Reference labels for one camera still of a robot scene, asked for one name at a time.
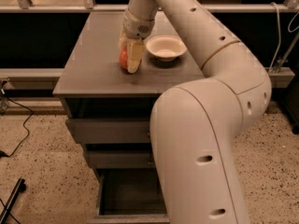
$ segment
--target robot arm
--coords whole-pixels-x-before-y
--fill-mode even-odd
[[[249,224],[231,144],[267,108],[269,76],[196,0],[130,0],[126,36],[146,38],[158,7],[206,76],[166,91],[151,113],[150,138],[170,222]]]

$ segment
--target black cable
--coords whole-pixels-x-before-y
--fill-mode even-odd
[[[19,106],[21,106],[21,107],[23,107],[23,108],[29,110],[29,111],[30,111],[30,115],[27,117],[27,119],[26,119],[26,120],[24,121],[24,123],[22,124],[22,127],[24,127],[24,129],[27,131],[26,136],[19,142],[19,144],[15,147],[15,149],[13,150],[13,152],[12,152],[10,155],[8,155],[8,154],[5,153],[4,151],[1,151],[1,150],[0,150],[0,158],[1,158],[1,157],[10,158],[10,157],[17,151],[17,149],[19,148],[19,146],[21,145],[21,143],[22,143],[22,142],[29,136],[30,131],[29,131],[28,128],[25,126],[25,124],[26,124],[26,122],[28,121],[28,119],[31,118],[31,117],[34,115],[34,111],[33,111],[31,108],[29,108],[29,107],[27,107],[27,106],[25,106],[25,105],[21,105],[20,103],[15,102],[15,101],[11,100],[11,99],[10,99],[9,97],[7,97],[7,96],[5,96],[5,97],[6,97],[10,102],[12,102],[12,103],[14,103],[14,104],[16,104],[16,105],[19,105]]]
[[[3,203],[2,199],[0,198],[0,203],[3,205],[4,209],[9,213],[9,215],[18,223],[18,224],[21,224],[19,222],[19,220],[17,220],[14,216],[12,216],[12,214],[7,210],[7,207],[6,205]]]

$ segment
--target white bowl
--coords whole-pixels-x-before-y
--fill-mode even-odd
[[[157,35],[146,45],[148,51],[163,62],[171,62],[187,51],[185,44],[178,36]]]

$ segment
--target gray tabletop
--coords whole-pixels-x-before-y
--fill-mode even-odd
[[[91,13],[55,87],[55,96],[157,96],[177,84],[204,78],[188,51],[170,63],[145,51],[135,74],[121,68],[118,41],[122,15],[123,11]],[[178,35],[161,11],[148,39],[155,35]]]

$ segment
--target terrazzo floor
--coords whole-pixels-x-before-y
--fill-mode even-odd
[[[86,223],[96,215],[98,181],[60,106],[32,108],[29,137],[14,156],[0,159],[0,198],[6,202],[21,177],[27,190],[12,210],[21,224]],[[26,117],[13,106],[0,117],[1,150],[10,153],[26,135]],[[276,104],[235,139],[233,152],[251,223],[299,223],[299,135]]]

